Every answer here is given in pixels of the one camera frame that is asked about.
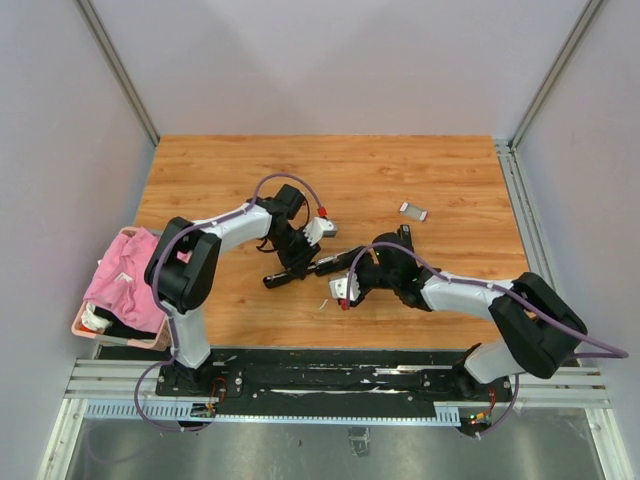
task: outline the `basket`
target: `basket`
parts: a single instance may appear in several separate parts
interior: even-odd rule
[[[120,230],[120,233],[124,233],[129,237],[133,237],[137,231],[138,229],[135,227],[125,227]],[[78,314],[71,324],[71,333],[73,333],[74,335],[85,338],[93,338],[103,345],[126,345],[128,347],[145,348],[147,350],[164,351],[171,345],[171,334],[169,333],[169,325],[167,324],[166,320],[158,331],[156,338],[154,338],[153,340],[138,340],[134,338],[112,337],[109,335],[104,335],[102,333],[96,333],[87,330],[82,325],[82,313],[84,312],[86,306],[87,302],[82,302],[82,305],[80,305],[80,310],[78,310]]]

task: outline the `wooden floor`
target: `wooden floor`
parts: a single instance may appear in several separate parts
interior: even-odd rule
[[[318,258],[409,223],[416,252],[437,267],[491,279],[527,270],[488,137],[165,136],[136,224],[162,229],[174,216],[222,214],[274,172],[303,177],[338,225]],[[271,180],[261,196],[281,185]],[[405,201],[426,208],[427,220],[400,215]],[[262,277],[281,268],[276,255],[259,253],[257,244],[242,245],[218,263],[205,305],[213,345],[468,348],[497,338],[491,323],[410,309],[386,291],[372,292],[349,312],[333,300],[321,308],[330,297],[327,277],[267,290]]]

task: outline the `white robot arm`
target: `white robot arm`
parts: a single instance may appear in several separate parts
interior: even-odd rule
[[[177,217],[169,222],[147,266],[145,281],[153,284],[164,250],[174,237],[188,231],[162,265],[157,285],[160,300],[173,317],[171,335],[180,364],[197,369],[210,354],[203,303],[211,291],[220,255],[248,241],[270,240],[285,272],[292,278],[306,276],[313,257],[320,251],[320,240],[335,236],[337,229],[323,217],[293,228],[289,220],[305,201],[298,189],[284,185],[275,197],[258,198],[251,208],[245,203],[234,212],[210,219],[189,222]],[[182,260],[184,255],[190,255],[187,262]]]
[[[373,245],[380,243],[398,245],[408,253],[413,252],[406,225],[397,233],[380,235]],[[348,287],[348,275],[329,282],[332,297],[344,309],[348,308],[347,298],[348,306],[357,306],[371,290],[389,289],[412,308],[461,312],[496,323],[502,338],[491,344],[475,345],[454,367],[459,371],[459,387],[463,392],[471,393],[478,385],[522,372],[550,378],[580,344],[574,336],[536,316],[531,318],[513,297],[526,298],[578,335],[587,334],[587,328],[575,312],[533,273],[523,273],[515,280],[481,280],[430,271],[398,249],[379,246],[373,250],[377,263],[370,253],[364,254],[357,261]]]

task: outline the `white wall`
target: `white wall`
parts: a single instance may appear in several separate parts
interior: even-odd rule
[[[94,0],[160,133],[508,137],[585,0]]]
[[[0,2],[2,478],[35,478],[95,259],[129,224],[146,140],[73,2]]]
[[[640,475],[640,3],[608,2],[520,149],[560,288],[602,340],[602,368]]]

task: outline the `cable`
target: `cable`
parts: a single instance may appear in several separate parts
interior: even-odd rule
[[[142,410],[142,407],[140,406],[140,386],[142,385],[142,381],[146,378],[147,375],[149,375],[149,372],[154,368],[158,368],[166,365],[173,365],[173,362],[176,361],[176,357],[177,357],[177,351],[173,353],[173,356],[169,360],[154,363],[150,367],[147,367],[147,369],[144,372],[142,372],[142,375],[140,375],[140,378],[136,382],[136,388],[133,391],[133,404],[135,405],[136,412],[140,416],[140,418],[142,418],[145,422],[153,425],[158,430],[162,430],[163,432],[169,432],[169,433],[200,432],[201,430],[204,430],[209,425],[211,425],[211,423],[213,422],[207,423],[206,425],[202,425],[199,427],[180,427],[180,428],[169,427],[167,425],[162,425],[161,423],[158,423],[155,420],[152,420],[149,417],[147,417],[146,413],[144,413],[144,410]]]
[[[169,310],[167,307],[165,307],[162,304],[162,300],[160,299],[160,295],[158,293],[158,283],[160,281],[160,270],[162,270],[162,266],[167,262],[167,259],[169,258],[169,255],[173,251],[173,248],[185,235],[188,235],[189,233],[199,230],[201,228],[219,225],[223,222],[227,222],[241,215],[245,215],[249,210],[251,210],[255,206],[256,202],[258,201],[258,194],[260,193],[260,188],[262,187],[262,185],[264,185],[265,182],[267,182],[268,180],[276,177],[290,178],[292,180],[295,180],[301,183],[309,191],[311,196],[313,196],[318,206],[318,214],[321,217],[326,217],[327,210],[322,205],[322,202],[320,201],[320,197],[318,197],[318,195],[313,190],[313,188],[311,188],[311,185],[309,185],[307,182],[302,180],[300,177],[293,175],[291,173],[284,173],[284,172],[272,173],[271,175],[267,175],[266,177],[264,177],[262,180],[258,182],[258,184],[256,185],[256,188],[253,191],[253,196],[251,197],[251,200],[249,201],[249,204],[246,207],[240,207],[237,210],[227,213],[226,215],[216,217],[212,220],[209,220],[203,223],[193,224],[185,228],[184,230],[181,230],[171,240],[169,240],[169,243],[160,254],[160,258],[158,259],[158,264],[156,265],[156,268],[153,272],[153,278],[151,281],[151,293],[153,295],[153,300],[155,304],[158,306],[160,310],[162,310],[167,315],[167,323],[169,325],[169,330],[171,331],[171,340],[173,343],[173,356],[167,361],[154,363],[149,368],[147,368],[144,372],[142,372],[142,375],[140,375],[140,378],[136,382],[136,388],[133,392],[133,403],[136,407],[136,412],[145,422],[153,425],[154,427],[158,428],[159,430],[162,430],[163,432],[172,432],[172,433],[199,432],[207,428],[210,425],[210,423],[203,425],[201,427],[182,427],[182,428],[168,427],[166,425],[162,425],[161,423],[158,423],[150,419],[144,413],[144,411],[142,410],[142,407],[140,406],[139,394],[140,394],[140,386],[142,385],[142,381],[153,369],[161,366],[173,365],[173,363],[176,361],[178,351],[180,350],[180,338],[178,337],[176,326],[175,326],[175,323],[173,322],[173,313],[171,312],[171,310]]]
[[[504,413],[500,416],[500,418],[498,420],[493,422],[493,424],[489,428],[487,428],[482,433],[478,433],[480,438],[484,438],[485,436],[487,436],[491,432],[495,432],[497,430],[497,428],[502,424],[502,422],[504,422],[507,419],[507,417],[509,416],[509,414],[511,414],[511,412],[513,411],[513,407],[515,406],[516,400],[518,399],[518,392],[520,391],[520,375],[516,374],[515,377],[516,377],[516,379],[515,379],[515,383],[513,385],[513,396],[511,397],[511,401],[509,402],[509,405],[507,406],[507,409],[504,411]]]
[[[509,296],[510,298],[512,298],[513,300],[518,302],[520,305],[522,305],[528,311],[530,311],[532,313],[535,313],[538,316],[538,318],[540,318],[541,320],[544,320],[545,322],[549,323],[551,326],[557,328],[561,332],[564,332],[567,335],[572,336],[573,338],[575,338],[577,340],[580,340],[581,342],[588,343],[589,345],[593,345],[594,347],[601,348],[602,350],[606,350],[608,352],[606,354],[605,353],[589,353],[589,354],[583,353],[583,354],[577,354],[577,355],[580,355],[577,358],[627,358],[629,356],[628,352],[626,352],[626,351],[624,351],[624,350],[622,350],[622,349],[620,349],[618,347],[614,347],[612,345],[609,345],[608,343],[602,342],[600,340],[596,340],[595,338],[591,338],[588,335],[585,335],[585,334],[580,333],[580,332],[578,332],[576,330],[573,330],[570,327],[567,327],[566,325],[563,325],[558,320],[555,320],[554,318],[551,318],[549,315],[544,313],[538,307],[536,307],[532,303],[530,303],[527,300],[525,300],[524,298],[522,298],[516,292],[514,292],[514,291],[512,291],[512,290],[510,290],[508,288],[505,288],[502,285],[498,285],[498,284],[495,284],[495,283],[492,283],[492,282],[487,282],[485,280],[448,277],[447,275],[445,275],[445,274],[439,272],[438,270],[436,270],[435,268],[433,268],[431,265],[429,265],[429,263],[427,263],[426,260],[424,260],[422,257],[417,255],[416,253],[412,252],[408,248],[405,248],[405,247],[403,247],[401,245],[397,245],[397,244],[391,243],[391,242],[376,242],[376,243],[372,243],[371,245],[368,245],[368,246],[364,247],[362,250],[360,250],[358,252],[358,254],[356,255],[356,257],[353,259],[353,262],[351,263],[351,267],[349,268],[349,273],[347,275],[347,299],[344,302],[345,310],[349,309],[350,297],[351,297],[349,292],[351,292],[351,290],[350,290],[351,282],[353,280],[353,275],[354,275],[355,270],[356,270],[356,265],[357,265],[358,261],[362,258],[362,256],[368,250],[371,250],[372,248],[376,248],[376,247],[389,247],[389,248],[395,248],[396,250],[400,250],[401,252],[404,252],[407,255],[413,257],[420,265],[422,265],[424,268],[429,270],[429,272],[431,272],[434,276],[436,276],[439,279],[444,280],[446,282],[458,283],[458,284],[462,284],[462,285],[475,285],[477,287],[483,287],[483,288],[487,288],[489,290],[496,290],[498,292],[504,293],[505,295]]]

